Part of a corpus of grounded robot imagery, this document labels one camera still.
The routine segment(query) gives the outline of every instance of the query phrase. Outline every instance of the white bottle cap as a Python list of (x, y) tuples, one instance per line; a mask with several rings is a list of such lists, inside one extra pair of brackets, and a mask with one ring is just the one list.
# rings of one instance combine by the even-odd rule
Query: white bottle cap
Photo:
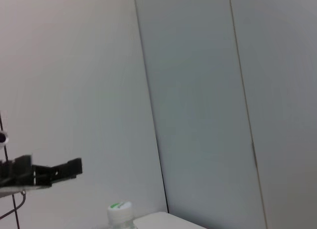
[(109, 224), (117, 225), (133, 219), (132, 203), (115, 203), (108, 207)]

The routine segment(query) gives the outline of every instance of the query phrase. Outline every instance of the white surface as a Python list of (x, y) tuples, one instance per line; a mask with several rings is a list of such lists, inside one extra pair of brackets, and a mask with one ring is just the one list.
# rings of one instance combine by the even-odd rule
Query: white surface
[(317, 0), (232, 1), (268, 228), (317, 228)]
[(159, 212), (134, 221), (138, 229), (204, 229), (168, 213)]
[(264, 229), (229, 0), (137, 0), (171, 214)]
[[(0, 10), (9, 157), (83, 158), (78, 179), (27, 194), (21, 228), (90, 229), (122, 200), (136, 216), (166, 210), (134, 1), (0, 0)], [(12, 200), (0, 200), (2, 215)], [(16, 229), (14, 215), (0, 228)]]

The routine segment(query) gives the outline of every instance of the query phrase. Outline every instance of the bottle cap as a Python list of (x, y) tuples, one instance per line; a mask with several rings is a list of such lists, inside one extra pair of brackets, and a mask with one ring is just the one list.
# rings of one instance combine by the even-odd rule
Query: bottle cap
[(115, 203), (108, 207), (109, 224), (117, 225), (133, 219), (132, 203)]

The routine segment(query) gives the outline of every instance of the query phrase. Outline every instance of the black cable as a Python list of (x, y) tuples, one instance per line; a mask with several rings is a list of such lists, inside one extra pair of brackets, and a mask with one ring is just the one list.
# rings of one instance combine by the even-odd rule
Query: black cable
[[(0, 127), (1, 127), (1, 131), (3, 131), (1, 113), (0, 113)], [(5, 154), (5, 159), (6, 159), (6, 161), (8, 161), (9, 158), (8, 158), (8, 152), (7, 152), (7, 150), (6, 150), (6, 145), (4, 146), (4, 154)], [(13, 201), (13, 207), (14, 207), (14, 210), (13, 210), (13, 211), (14, 211), (14, 213), (15, 213), (16, 225), (17, 225), (18, 229), (20, 229), (19, 217), (18, 217), (17, 207), (16, 207), (16, 204), (15, 204), (14, 194), (12, 195), (12, 201)]]
[[(25, 192), (22, 192), (21, 193), (23, 195), (23, 200), (22, 202), (20, 203), (19, 206), (16, 207), (16, 210), (18, 210), (19, 208), (21, 208), (23, 206), (23, 204), (25, 203), (25, 200), (26, 200), (26, 193)], [(0, 216), (0, 220), (2, 220), (3, 218), (9, 216), (10, 214), (14, 213), (15, 212), (15, 209), (12, 209), (10, 212), (7, 212), (6, 214), (3, 214), (2, 216)]]

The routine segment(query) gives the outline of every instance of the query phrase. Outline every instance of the bottle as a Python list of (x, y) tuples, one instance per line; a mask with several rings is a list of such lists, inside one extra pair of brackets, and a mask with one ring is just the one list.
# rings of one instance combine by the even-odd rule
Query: bottle
[(131, 202), (115, 203), (108, 207), (109, 229), (137, 229), (133, 224)]

